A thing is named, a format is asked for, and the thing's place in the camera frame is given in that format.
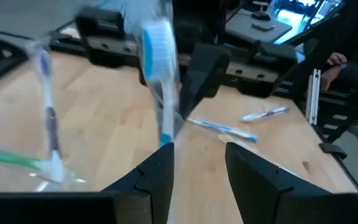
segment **black metal bracket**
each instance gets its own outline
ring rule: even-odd
[[[102,192],[149,195],[152,223],[166,223],[173,190],[174,144],[162,146]]]
[[[230,51],[224,47],[195,45],[179,97],[179,112],[184,120],[204,97],[216,95],[230,56]]]
[[[244,223],[358,223],[358,194],[331,194],[232,142],[226,167]]]
[[[0,40],[0,61],[9,57],[22,57],[25,52],[20,47],[17,47],[5,40]]]
[[[345,159],[347,157],[347,154],[341,149],[341,147],[331,144],[331,143],[320,143],[318,145],[321,150],[325,153],[330,153],[334,157],[338,157],[340,159]]]
[[[81,40],[59,32],[52,32],[51,36],[49,43],[51,50],[86,57],[85,48],[82,46]]]

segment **person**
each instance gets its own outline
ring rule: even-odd
[[[347,58],[345,55],[334,52],[327,60],[327,64],[332,66],[321,74],[322,90],[327,91],[332,82],[338,77],[341,70],[347,64]]]
[[[335,83],[342,89],[358,88],[358,28],[348,35],[340,49],[331,54],[323,71],[321,85],[325,91]]]

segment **transparent plastic packaging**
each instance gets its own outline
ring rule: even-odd
[[[142,23],[161,19],[173,20],[172,0],[128,0],[121,10],[124,16],[124,30],[127,34],[140,37]]]
[[[142,10],[136,12],[138,16],[128,16],[134,7],[127,6],[126,19],[131,19],[134,28],[140,66],[154,99],[160,145],[163,145],[173,141],[178,130],[174,117],[178,113],[180,74],[172,2],[153,0],[139,2],[139,5],[137,9]]]
[[[49,110],[45,109],[46,101],[53,101],[53,92],[48,97],[43,93],[45,84],[39,75],[38,51],[48,54],[49,40],[46,37],[27,45],[28,56],[35,65],[34,76],[23,73],[16,82],[0,91],[0,97],[13,99],[11,106],[6,105],[0,111],[0,192],[84,191],[90,188],[89,150],[84,138],[62,134],[58,128],[58,110],[48,114]],[[50,57],[48,60],[49,65],[43,69],[53,74]],[[53,86],[51,80],[48,84],[50,91]],[[25,88],[26,93],[34,94],[23,95],[15,88]],[[60,182],[50,175],[51,143],[58,144],[60,150],[61,174],[64,176]]]
[[[140,9],[144,6],[143,10],[146,12],[137,11],[138,19],[134,19],[129,16],[130,9],[127,8],[125,20],[128,22],[127,18],[130,18],[131,23],[135,24],[132,33],[136,36],[143,74],[147,74],[144,64],[147,58],[144,54],[142,30],[144,30],[144,25],[147,26],[149,23],[161,20],[170,21],[171,30],[173,30],[172,3],[158,0],[136,2],[139,3],[137,8]],[[186,123],[178,114],[178,93],[181,84],[176,48],[174,57],[176,66],[172,95],[175,99],[175,109],[172,116],[172,140],[175,143],[175,171],[168,223],[206,223],[200,219],[211,220],[211,216],[215,215],[216,223],[225,223],[224,215],[220,215],[226,214],[221,210],[221,203],[227,204],[225,209],[237,209],[236,204],[231,203],[233,198],[226,197],[232,193],[224,161],[225,144],[215,132]],[[163,86],[151,82],[152,80],[150,81],[146,75],[145,81],[154,99],[158,133],[160,134],[164,129],[164,112],[166,112],[164,111],[166,104],[163,99],[165,96]]]

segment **blue toothbrush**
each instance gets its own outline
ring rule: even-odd
[[[35,57],[37,73],[41,77],[44,88],[45,129],[47,132],[50,161],[48,172],[52,180],[62,183],[65,174],[58,136],[58,121],[55,108],[53,107],[51,60],[49,53],[44,49],[38,50]]]
[[[156,90],[162,90],[160,145],[172,142],[176,107],[176,44],[168,19],[150,21],[142,27],[144,77]]]

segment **wooden tabletop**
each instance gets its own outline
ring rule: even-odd
[[[157,150],[157,125],[149,89],[137,70],[95,67],[87,59],[53,53],[55,100],[64,155],[91,190],[113,183]],[[45,157],[40,83],[29,63],[0,80],[0,148]],[[278,105],[289,114],[254,124],[241,116]],[[222,86],[191,117],[234,126],[259,137],[253,146],[269,159],[330,192],[355,187],[295,104],[283,98],[244,96]],[[224,143],[216,133],[186,123],[176,141],[172,208],[179,223],[241,223],[227,177]],[[0,190],[31,190],[32,180],[0,168]]]

